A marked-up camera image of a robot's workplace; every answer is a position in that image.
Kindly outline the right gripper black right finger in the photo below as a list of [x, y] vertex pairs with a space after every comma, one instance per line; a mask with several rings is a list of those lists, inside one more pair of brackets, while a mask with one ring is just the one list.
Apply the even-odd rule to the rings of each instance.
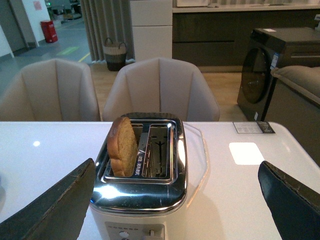
[[264, 200], [283, 240], [320, 238], [320, 194], [268, 161], [258, 169]]

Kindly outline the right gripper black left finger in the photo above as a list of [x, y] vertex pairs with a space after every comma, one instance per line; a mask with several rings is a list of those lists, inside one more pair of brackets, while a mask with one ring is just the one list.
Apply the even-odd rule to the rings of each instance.
[[94, 188], [89, 158], [26, 207], [0, 224], [2, 240], [76, 240]]

